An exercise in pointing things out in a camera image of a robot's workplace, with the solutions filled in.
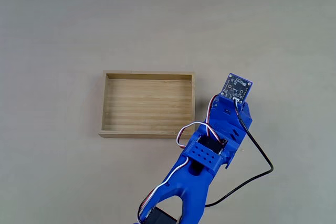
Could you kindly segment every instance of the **electronic component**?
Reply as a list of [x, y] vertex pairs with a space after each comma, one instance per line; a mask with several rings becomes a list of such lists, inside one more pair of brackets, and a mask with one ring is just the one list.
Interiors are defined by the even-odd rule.
[[148, 215], [144, 224], [176, 224], [175, 220], [170, 215], [166, 214], [158, 207], [154, 207], [153, 211]]
[[252, 82], [230, 73], [220, 94], [230, 100], [237, 98], [239, 99], [239, 103], [242, 104], [244, 103], [251, 86]]

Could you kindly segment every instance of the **bamboo tray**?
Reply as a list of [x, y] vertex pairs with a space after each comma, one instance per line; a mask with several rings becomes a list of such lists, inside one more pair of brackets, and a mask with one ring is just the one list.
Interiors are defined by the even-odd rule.
[[192, 72], [104, 71], [103, 81], [102, 137], [175, 138], [195, 120]]

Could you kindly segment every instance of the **black cable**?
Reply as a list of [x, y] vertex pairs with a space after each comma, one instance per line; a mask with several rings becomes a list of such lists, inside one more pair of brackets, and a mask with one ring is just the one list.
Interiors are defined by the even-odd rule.
[[240, 112], [238, 109], [238, 104], [237, 104], [237, 100], [235, 100], [235, 109], [236, 109], [236, 113], [239, 119], [239, 122], [241, 124], [241, 126], [243, 127], [244, 131], [246, 132], [246, 134], [248, 135], [248, 137], [251, 139], [251, 141], [254, 143], [254, 145], [257, 147], [257, 149], [260, 151], [260, 153], [262, 154], [262, 156], [264, 157], [264, 159], [267, 161], [267, 163], [270, 166], [270, 170], [267, 170], [266, 172], [263, 172], [257, 176], [254, 176], [248, 180], [246, 180], [244, 183], [240, 184], [239, 186], [237, 186], [235, 189], [233, 189], [232, 191], [230, 191], [227, 195], [225, 195], [224, 197], [222, 197], [221, 199], [219, 199], [218, 201], [211, 203], [211, 204], [207, 204], [205, 205], [205, 207], [212, 207], [220, 202], [222, 202], [224, 199], [226, 199], [227, 197], [229, 197], [231, 194], [233, 194], [234, 192], [238, 191], [239, 189], [241, 189], [243, 186], [247, 185], [248, 183], [252, 182], [253, 180], [263, 177], [271, 172], [273, 172], [274, 167], [272, 162], [269, 160], [269, 158], [267, 157], [267, 155], [265, 154], [265, 152], [263, 151], [263, 149], [259, 146], [259, 144], [257, 143], [257, 141], [254, 139], [254, 137], [251, 135], [251, 133], [249, 132], [248, 128], [246, 127], [244, 121], [242, 120], [242, 117], [240, 116]]

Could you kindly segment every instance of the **circuit board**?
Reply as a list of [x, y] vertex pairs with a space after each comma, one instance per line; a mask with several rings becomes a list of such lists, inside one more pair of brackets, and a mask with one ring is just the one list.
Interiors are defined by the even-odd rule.
[[230, 73], [220, 94], [230, 100], [238, 98], [239, 103], [243, 103], [251, 87], [252, 82]]

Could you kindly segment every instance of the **white wire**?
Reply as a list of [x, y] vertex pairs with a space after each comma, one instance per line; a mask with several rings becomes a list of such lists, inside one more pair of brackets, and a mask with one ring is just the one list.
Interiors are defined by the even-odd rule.
[[[212, 103], [214, 102], [216, 96], [218, 96], [218, 94], [214, 95], [213, 97], [211, 97], [210, 101], [209, 101], [209, 105], [208, 105], [208, 110], [207, 110], [207, 113], [206, 113], [206, 119], [205, 119], [205, 122], [208, 124], [209, 121], [210, 121], [210, 110], [211, 110], [211, 106], [212, 106]], [[206, 128], [206, 135], [209, 136], [209, 129]]]
[[191, 125], [194, 125], [194, 124], [196, 124], [196, 123], [199, 123], [199, 124], [201, 124], [201, 125], [206, 126], [206, 127], [212, 132], [212, 134], [214, 134], [215, 138], [220, 142], [220, 138], [219, 138], [219, 136], [217, 135], [217, 133], [214, 131], [214, 129], [213, 129], [209, 124], [196, 121], [196, 122], [190, 123], [190, 124], [188, 124], [188, 125], [186, 125], [186, 126], [183, 126], [183, 127], [180, 129], [180, 132], [178, 133], [178, 135], [177, 135], [177, 137], [176, 137], [176, 143], [177, 143], [177, 145], [178, 145], [179, 147], [181, 147], [181, 148], [185, 148], [185, 145], [180, 144], [180, 137], [181, 137], [182, 132], [183, 132], [186, 128], [188, 128], [188, 127], [190, 127]]
[[186, 160], [185, 160], [185, 162], [182, 164], [182, 165], [179, 165], [177, 168], [175, 168], [170, 174], [169, 174], [169, 176], [168, 176], [168, 178], [164, 181], [164, 182], [162, 182], [161, 184], [159, 184], [152, 192], [151, 192], [151, 194], [150, 194], [150, 196], [147, 198], [147, 200], [142, 204], [142, 207], [141, 207], [141, 209], [140, 209], [140, 212], [139, 212], [139, 215], [140, 215], [140, 213], [141, 213], [141, 211], [145, 208], [145, 206], [147, 205], [147, 203], [151, 200], [151, 198], [153, 197], [153, 195], [155, 194], [155, 192], [161, 187], [161, 186], [163, 186], [164, 184], [166, 184], [168, 181], [169, 181], [169, 179], [173, 176], [173, 174], [177, 171], [177, 170], [179, 170], [179, 169], [181, 169], [183, 166], [185, 166], [187, 163], [188, 163], [188, 161], [189, 161], [189, 158], [187, 157], [186, 158]]

